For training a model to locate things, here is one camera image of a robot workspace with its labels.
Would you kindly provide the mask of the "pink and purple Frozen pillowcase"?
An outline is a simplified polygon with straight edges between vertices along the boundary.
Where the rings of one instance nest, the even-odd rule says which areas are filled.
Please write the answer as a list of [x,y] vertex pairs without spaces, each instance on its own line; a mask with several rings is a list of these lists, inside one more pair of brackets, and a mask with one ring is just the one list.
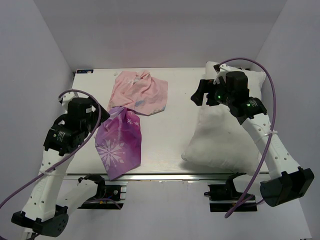
[[110,117],[95,135],[95,148],[110,180],[141,164],[139,116],[165,110],[168,86],[166,80],[155,78],[146,70],[122,71],[116,77],[107,107]]

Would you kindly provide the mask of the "white pillow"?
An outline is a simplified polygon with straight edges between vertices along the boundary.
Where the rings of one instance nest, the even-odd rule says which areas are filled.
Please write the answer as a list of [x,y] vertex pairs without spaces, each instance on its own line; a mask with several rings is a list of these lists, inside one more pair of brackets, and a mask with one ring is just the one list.
[[182,159],[221,171],[253,175],[261,159],[254,141],[227,106],[208,106],[206,102],[205,97]]

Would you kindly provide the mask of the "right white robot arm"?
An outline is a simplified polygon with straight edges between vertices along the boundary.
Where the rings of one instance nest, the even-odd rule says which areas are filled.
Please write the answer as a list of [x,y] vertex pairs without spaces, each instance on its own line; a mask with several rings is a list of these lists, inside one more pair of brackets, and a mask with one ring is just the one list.
[[202,106],[226,106],[237,125],[247,132],[261,154],[261,162],[250,179],[247,171],[238,171],[228,180],[226,195],[236,200],[251,193],[260,168],[266,164],[269,178],[258,183],[257,193],[271,207],[301,198],[315,176],[311,169],[303,169],[288,153],[274,130],[262,101],[253,97],[248,88],[248,76],[241,71],[220,72],[214,79],[201,79],[191,100]]

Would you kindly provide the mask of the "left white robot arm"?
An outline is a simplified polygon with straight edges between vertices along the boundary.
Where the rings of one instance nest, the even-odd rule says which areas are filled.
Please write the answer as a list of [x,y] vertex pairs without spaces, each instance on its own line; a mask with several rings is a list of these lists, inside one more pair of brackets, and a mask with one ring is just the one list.
[[76,152],[109,116],[92,97],[69,100],[66,113],[59,116],[48,130],[39,176],[26,205],[12,215],[12,223],[32,229],[39,235],[56,238],[78,207],[90,199],[99,200],[105,196],[104,178],[88,174],[79,178],[73,190],[58,198]]

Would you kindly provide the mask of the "blue label sticker left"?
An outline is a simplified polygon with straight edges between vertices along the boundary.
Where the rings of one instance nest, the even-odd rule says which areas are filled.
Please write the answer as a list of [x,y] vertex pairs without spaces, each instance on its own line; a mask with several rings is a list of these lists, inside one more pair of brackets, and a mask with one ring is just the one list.
[[76,74],[92,74],[93,72],[93,69],[78,69]]

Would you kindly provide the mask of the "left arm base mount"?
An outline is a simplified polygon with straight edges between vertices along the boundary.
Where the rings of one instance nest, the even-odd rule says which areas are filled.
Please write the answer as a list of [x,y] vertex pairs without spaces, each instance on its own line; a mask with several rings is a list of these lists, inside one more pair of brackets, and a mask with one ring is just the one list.
[[120,184],[106,183],[98,174],[88,174],[78,178],[78,186],[85,181],[94,183],[97,187],[95,195],[82,203],[78,209],[86,210],[121,210],[126,198],[127,187]]

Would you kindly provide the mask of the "aluminium table front rail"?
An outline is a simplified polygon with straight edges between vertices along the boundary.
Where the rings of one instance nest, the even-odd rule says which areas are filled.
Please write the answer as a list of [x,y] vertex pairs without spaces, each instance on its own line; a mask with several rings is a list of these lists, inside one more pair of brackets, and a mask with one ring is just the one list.
[[232,173],[124,174],[115,181],[200,181],[226,180]]

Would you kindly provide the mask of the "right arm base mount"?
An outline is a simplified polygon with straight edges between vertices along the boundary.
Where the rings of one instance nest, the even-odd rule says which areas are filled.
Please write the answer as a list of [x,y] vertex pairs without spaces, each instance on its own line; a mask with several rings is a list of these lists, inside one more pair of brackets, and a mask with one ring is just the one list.
[[203,194],[209,199],[211,213],[227,213],[240,199],[242,192],[236,190],[234,179],[240,176],[247,177],[244,173],[206,173],[208,190]]

